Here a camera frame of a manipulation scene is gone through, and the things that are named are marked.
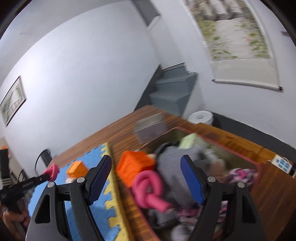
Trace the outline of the person's left hand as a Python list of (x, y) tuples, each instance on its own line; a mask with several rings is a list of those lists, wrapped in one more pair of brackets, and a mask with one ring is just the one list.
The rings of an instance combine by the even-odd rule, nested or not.
[(16, 240), (25, 240), (25, 238), (21, 237), (19, 231), (16, 229), (15, 222), (23, 223), (25, 227), (28, 227), (31, 218), (26, 208), (24, 208), (21, 213), (6, 210), (1, 218)]

